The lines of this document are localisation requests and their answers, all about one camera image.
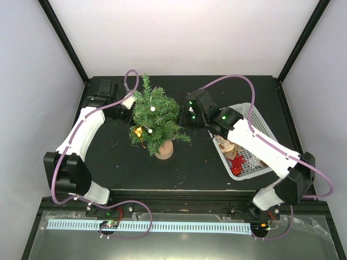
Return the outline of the small green christmas tree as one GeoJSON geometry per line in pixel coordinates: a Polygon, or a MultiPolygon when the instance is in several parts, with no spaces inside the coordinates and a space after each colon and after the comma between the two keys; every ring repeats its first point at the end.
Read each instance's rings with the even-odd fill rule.
{"type": "Polygon", "coordinates": [[[162,87],[152,87],[146,74],[142,80],[143,90],[134,93],[133,126],[129,132],[131,144],[142,145],[153,156],[160,154],[160,148],[168,141],[191,141],[177,123],[179,104],[167,96],[162,87]]]}

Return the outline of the white ball string lights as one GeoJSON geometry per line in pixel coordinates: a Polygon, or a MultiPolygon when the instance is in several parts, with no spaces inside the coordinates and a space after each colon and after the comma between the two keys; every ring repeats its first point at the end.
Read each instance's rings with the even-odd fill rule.
{"type": "Polygon", "coordinates": [[[162,108],[159,107],[165,99],[166,94],[162,87],[154,87],[145,89],[144,92],[146,112],[149,112],[149,123],[145,124],[145,128],[149,134],[153,133],[153,130],[164,119],[165,114],[162,112],[162,108]]]}

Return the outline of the white plastic perforated basket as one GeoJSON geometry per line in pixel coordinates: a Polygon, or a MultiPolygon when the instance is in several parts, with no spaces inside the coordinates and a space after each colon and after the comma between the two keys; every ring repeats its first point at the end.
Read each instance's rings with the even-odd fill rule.
{"type": "MultiPolygon", "coordinates": [[[[258,129],[260,132],[262,132],[266,136],[270,137],[273,140],[276,140],[276,137],[272,133],[271,129],[269,128],[269,126],[267,125],[267,123],[261,116],[260,112],[257,110],[257,108],[253,108],[252,116],[251,116],[251,124],[253,125],[254,128],[258,129]]],[[[263,167],[259,167],[251,171],[248,165],[248,159],[253,155],[251,152],[249,152],[248,150],[246,150],[245,148],[241,146],[235,145],[235,148],[231,152],[222,153],[222,151],[218,147],[216,140],[214,138],[215,135],[211,134],[210,136],[212,138],[212,141],[216,147],[216,150],[224,166],[226,167],[228,174],[230,175],[232,179],[236,181],[252,179],[272,171],[272,169],[268,167],[264,162],[262,162],[263,167]],[[243,155],[247,161],[243,164],[243,172],[239,176],[234,176],[230,170],[231,163],[229,160],[231,155],[235,156],[237,153],[239,155],[243,155]]]]}

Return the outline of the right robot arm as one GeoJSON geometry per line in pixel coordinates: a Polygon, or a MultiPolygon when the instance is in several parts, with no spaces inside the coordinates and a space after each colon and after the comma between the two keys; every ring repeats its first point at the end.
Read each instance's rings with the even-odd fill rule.
{"type": "Polygon", "coordinates": [[[252,218],[260,218],[277,204],[297,205],[314,181],[315,157],[288,149],[249,124],[231,107],[218,108],[206,90],[198,89],[187,96],[189,106],[179,113],[179,124],[205,128],[213,135],[231,141],[263,161],[278,180],[260,189],[246,205],[252,218]]]}

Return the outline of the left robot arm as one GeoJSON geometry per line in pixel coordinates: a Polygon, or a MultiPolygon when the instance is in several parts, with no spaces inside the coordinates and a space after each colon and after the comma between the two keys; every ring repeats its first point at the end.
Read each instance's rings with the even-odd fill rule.
{"type": "Polygon", "coordinates": [[[130,114],[134,98],[127,94],[117,100],[117,90],[118,84],[114,81],[101,80],[98,91],[83,101],[68,137],[55,151],[44,155],[44,169],[55,203],[63,203],[56,197],[61,193],[70,199],[97,203],[98,211],[104,216],[115,213],[117,204],[110,199],[110,190],[93,181],[85,158],[95,134],[106,121],[124,119],[130,114]]]}

